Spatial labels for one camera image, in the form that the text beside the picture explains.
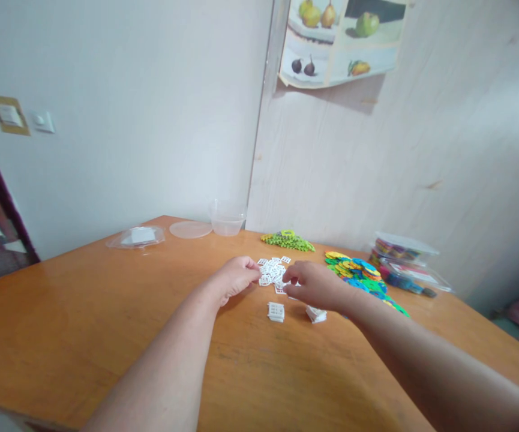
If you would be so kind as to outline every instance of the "forearm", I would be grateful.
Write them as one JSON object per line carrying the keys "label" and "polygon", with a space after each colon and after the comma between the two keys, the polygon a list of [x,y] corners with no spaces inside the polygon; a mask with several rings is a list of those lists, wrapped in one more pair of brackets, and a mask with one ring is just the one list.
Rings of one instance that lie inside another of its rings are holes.
{"label": "forearm", "polygon": [[363,291],[341,311],[441,431],[518,431],[519,387]]}
{"label": "forearm", "polygon": [[219,306],[212,282],[196,288],[83,431],[194,431]]}

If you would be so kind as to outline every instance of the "clear plastic lid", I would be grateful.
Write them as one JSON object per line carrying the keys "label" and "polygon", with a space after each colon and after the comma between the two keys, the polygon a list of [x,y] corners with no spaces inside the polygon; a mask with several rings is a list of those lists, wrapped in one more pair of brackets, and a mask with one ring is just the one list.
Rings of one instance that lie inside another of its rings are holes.
{"label": "clear plastic lid", "polygon": [[387,268],[390,273],[394,273],[399,277],[406,277],[413,283],[422,287],[433,287],[441,291],[453,291],[451,285],[443,279],[435,270],[425,265],[401,262],[389,258],[381,258],[381,264]]}
{"label": "clear plastic lid", "polygon": [[415,250],[417,252],[428,255],[439,255],[439,251],[437,249],[434,249],[431,246],[412,238],[398,236],[395,234],[387,234],[379,231],[376,231],[375,234],[377,235],[377,238],[383,242],[391,243],[394,246]]}
{"label": "clear plastic lid", "polygon": [[196,221],[182,221],[171,225],[169,231],[179,238],[200,238],[211,232],[211,224]]}
{"label": "clear plastic lid", "polygon": [[137,226],[122,231],[119,236],[108,240],[107,247],[118,249],[144,248],[165,241],[165,228],[156,225]]}

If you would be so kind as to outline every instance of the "fig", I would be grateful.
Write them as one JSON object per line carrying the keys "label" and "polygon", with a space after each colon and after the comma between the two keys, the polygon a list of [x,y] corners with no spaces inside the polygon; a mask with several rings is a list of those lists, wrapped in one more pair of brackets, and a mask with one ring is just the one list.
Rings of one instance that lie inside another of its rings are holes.
{"label": "fig", "polygon": [[305,27],[316,28],[321,18],[321,11],[317,6],[311,6],[303,13],[301,18]]}
{"label": "fig", "polygon": [[293,60],[293,63],[291,63],[291,69],[293,69],[293,72],[300,73],[301,72],[301,60]]}
{"label": "fig", "polygon": [[305,73],[305,75],[314,76],[315,75],[315,65],[313,64],[313,59],[311,58],[311,55],[309,55],[309,60],[311,62],[305,66],[305,69],[303,69],[303,72]]}
{"label": "fig", "polygon": [[369,37],[377,31],[378,27],[379,16],[369,12],[364,12],[359,18],[357,18],[355,32],[359,37]]}
{"label": "fig", "polygon": [[312,0],[305,0],[303,3],[299,5],[299,16],[303,18],[303,14],[306,10],[313,6]]}
{"label": "fig", "polygon": [[323,15],[321,15],[321,26],[325,28],[331,28],[335,22],[336,16],[337,14],[335,13],[335,8],[331,4],[331,0],[329,0],[329,4],[323,11]]}

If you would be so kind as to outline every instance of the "wooden wall panel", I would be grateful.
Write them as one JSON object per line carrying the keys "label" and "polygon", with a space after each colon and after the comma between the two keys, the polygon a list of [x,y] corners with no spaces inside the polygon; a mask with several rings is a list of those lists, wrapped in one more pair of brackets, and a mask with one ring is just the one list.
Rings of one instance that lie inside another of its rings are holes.
{"label": "wooden wall panel", "polygon": [[375,230],[418,238],[487,312],[519,295],[519,0],[408,14],[397,71],[266,89],[247,228],[357,249]]}

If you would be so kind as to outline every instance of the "fruit poster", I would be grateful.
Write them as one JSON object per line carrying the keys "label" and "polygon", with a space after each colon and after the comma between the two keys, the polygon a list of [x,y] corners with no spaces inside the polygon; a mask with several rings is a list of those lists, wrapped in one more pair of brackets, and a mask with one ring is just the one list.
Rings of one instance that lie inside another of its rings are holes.
{"label": "fruit poster", "polygon": [[324,88],[397,66],[407,0],[291,0],[279,77]]}

